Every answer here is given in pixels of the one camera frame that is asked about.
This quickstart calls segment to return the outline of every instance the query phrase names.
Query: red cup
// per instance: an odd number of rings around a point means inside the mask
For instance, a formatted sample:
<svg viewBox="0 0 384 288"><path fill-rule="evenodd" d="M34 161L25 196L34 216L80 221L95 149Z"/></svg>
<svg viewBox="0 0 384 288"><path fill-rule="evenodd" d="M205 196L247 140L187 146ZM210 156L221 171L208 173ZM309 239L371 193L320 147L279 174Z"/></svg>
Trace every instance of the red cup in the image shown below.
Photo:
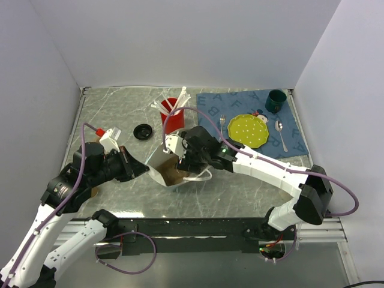
<svg viewBox="0 0 384 288"><path fill-rule="evenodd" d="M168 101L169 103L174 106L176 104L176 101L177 99L176 98L168 98ZM164 100L163 102L161 102L162 105L168 110L170 111L170 107L167 103L166 100ZM160 116L161 116L161 122L163 123L164 125L164 121L166 120L167 118L167 115L164 115L162 113L160 113ZM180 129L180 128L184 128L184 110L180 110L178 112L177 115L173 114L168 122L167 122L167 127L166 127L166 134L170 134L172 132L174 132L175 130L177 129Z"/></svg>

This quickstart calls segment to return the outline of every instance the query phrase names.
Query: black lid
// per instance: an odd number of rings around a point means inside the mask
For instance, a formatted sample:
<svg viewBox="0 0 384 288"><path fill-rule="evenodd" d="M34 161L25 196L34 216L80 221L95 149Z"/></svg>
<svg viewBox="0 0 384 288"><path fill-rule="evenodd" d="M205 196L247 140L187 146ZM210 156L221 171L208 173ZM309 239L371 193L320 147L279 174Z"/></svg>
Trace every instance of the black lid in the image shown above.
<svg viewBox="0 0 384 288"><path fill-rule="evenodd" d="M152 136L152 127L148 124L140 124L133 130L133 136L141 141L148 140Z"/></svg>

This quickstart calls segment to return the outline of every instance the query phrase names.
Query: fork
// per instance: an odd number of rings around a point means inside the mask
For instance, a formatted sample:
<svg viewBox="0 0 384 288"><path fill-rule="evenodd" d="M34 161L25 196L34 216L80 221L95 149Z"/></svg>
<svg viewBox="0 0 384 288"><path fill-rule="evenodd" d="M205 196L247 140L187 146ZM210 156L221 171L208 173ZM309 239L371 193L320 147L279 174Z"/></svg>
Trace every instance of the fork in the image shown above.
<svg viewBox="0 0 384 288"><path fill-rule="evenodd" d="M223 126L224 126L225 123L226 123L226 116L225 115L221 115L220 116L220 125L221 125L220 132L221 132L221 134L223 134Z"/></svg>

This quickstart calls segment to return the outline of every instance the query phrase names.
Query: dark green mug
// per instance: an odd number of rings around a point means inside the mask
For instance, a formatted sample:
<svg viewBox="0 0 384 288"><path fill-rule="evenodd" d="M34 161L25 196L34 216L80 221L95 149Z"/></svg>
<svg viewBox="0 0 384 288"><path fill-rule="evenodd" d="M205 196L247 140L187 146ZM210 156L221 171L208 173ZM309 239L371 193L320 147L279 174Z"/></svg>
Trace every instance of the dark green mug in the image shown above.
<svg viewBox="0 0 384 288"><path fill-rule="evenodd" d="M287 95L283 91L272 90L266 99L265 108L272 113L277 113L281 110L285 101L287 101Z"/></svg>

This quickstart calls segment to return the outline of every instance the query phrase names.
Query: small figurine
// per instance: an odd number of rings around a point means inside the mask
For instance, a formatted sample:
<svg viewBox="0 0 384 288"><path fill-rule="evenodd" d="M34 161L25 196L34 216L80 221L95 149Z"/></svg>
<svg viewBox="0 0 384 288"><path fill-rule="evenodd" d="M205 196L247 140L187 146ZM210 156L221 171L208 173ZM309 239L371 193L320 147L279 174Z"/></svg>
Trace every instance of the small figurine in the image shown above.
<svg viewBox="0 0 384 288"><path fill-rule="evenodd" d="M261 109L257 109L252 115L260 118L265 124L268 122L268 117L263 114L263 110Z"/></svg>

